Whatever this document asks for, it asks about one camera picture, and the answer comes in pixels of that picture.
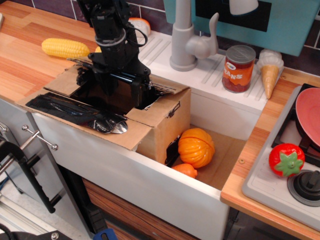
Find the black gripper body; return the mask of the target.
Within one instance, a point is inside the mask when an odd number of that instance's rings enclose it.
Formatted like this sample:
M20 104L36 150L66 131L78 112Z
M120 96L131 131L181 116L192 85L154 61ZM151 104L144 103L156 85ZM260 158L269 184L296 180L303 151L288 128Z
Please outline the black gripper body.
M91 52L92 71L98 83L106 83L111 76L119 76L131 82L141 80L147 87L152 85L151 71L139 60L139 47L126 44L119 49L101 47L100 52Z

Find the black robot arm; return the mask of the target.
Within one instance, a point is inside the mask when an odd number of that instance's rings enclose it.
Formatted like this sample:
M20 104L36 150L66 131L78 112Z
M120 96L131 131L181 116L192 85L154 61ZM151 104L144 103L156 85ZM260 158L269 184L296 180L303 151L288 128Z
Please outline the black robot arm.
M95 79L111 96L122 81L130 85L131 101L141 107L150 96L151 71L139 60L136 29L130 23L130 5L124 0L79 0L79 8L95 32L100 52L90 53Z

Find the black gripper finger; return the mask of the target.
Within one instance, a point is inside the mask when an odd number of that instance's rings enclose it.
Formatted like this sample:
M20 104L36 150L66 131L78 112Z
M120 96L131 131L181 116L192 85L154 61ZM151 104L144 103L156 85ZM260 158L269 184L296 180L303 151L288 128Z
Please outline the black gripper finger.
M135 108L142 109L150 97L150 82L141 79L131 84L131 97Z
M94 76L106 95L112 95L116 91L118 80L109 73L94 70Z

